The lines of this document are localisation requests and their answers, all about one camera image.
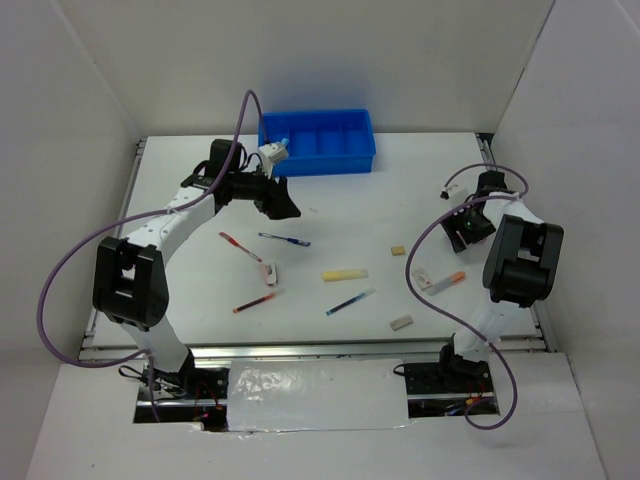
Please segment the orange highlighter marker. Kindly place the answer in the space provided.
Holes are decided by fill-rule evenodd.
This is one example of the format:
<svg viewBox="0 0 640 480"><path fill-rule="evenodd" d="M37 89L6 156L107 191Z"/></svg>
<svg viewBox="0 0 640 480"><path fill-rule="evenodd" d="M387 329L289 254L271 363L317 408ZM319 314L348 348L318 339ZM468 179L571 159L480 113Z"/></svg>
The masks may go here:
<svg viewBox="0 0 640 480"><path fill-rule="evenodd" d="M446 278L443 278L441 280L438 280L437 282L433 283L428 289L427 289L427 294L428 295L436 295L450 287L452 287L453 285L456 285L458 283L460 283L461 281L463 281L466 278L466 274L464 271L458 271L455 272L449 276L447 276Z"/></svg>

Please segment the red pen with clear cap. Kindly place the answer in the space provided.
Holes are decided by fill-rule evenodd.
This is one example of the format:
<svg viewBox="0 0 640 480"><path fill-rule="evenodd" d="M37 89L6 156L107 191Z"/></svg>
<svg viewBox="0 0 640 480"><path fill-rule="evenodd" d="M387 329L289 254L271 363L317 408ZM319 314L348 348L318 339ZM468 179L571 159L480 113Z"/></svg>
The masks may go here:
<svg viewBox="0 0 640 480"><path fill-rule="evenodd" d="M221 238L223 238L225 241L227 241L229 244L231 244L233 247L241 250L242 252L244 252L246 255L248 255L249 257L251 257L253 260L257 261L258 263L262 263L263 260L261 257L259 257L257 254L253 253L252 251L250 251L248 248L244 247L243 245L241 245L237 240L235 240L233 237L231 237L230 235L228 235L225 232L219 232L219 236Z"/></svg>

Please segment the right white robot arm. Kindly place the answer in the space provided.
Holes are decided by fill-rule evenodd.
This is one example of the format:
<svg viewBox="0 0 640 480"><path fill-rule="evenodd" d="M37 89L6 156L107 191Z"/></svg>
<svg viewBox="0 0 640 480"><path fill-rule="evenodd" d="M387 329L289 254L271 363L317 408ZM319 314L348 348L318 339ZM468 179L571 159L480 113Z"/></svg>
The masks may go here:
<svg viewBox="0 0 640 480"><path fill-rule="evenodd" d="M489 345L499 340L517 314L546 299L553 288L564 229L531 213L519 195L508 189L505 174L479 175L471 199L442 222L455 253L493 238L482 285L486 296L469 321L439 354L436 379L448 392L488 373Z"/></svg>

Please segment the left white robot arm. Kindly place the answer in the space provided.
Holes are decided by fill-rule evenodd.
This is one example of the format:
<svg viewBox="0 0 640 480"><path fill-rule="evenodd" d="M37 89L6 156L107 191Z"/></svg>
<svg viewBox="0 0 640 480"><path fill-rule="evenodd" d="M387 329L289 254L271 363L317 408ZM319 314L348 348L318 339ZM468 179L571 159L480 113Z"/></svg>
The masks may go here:
<svg viewBox="0 0 640 480"><path fill-rule="evenodd" d="M95 309L150 354L152 373L176 399L193 394L202 372L166 316L168 261L197 229L233 200L252 202L271 220L301 215L289 196L286 178L274 175L275 166L288 157L287 142L261 146L259 164L253 171L242 168L241 155L241 144L213 141L208 159L181 183L160 214L124 238L105 238L97 249Z"/></svg>

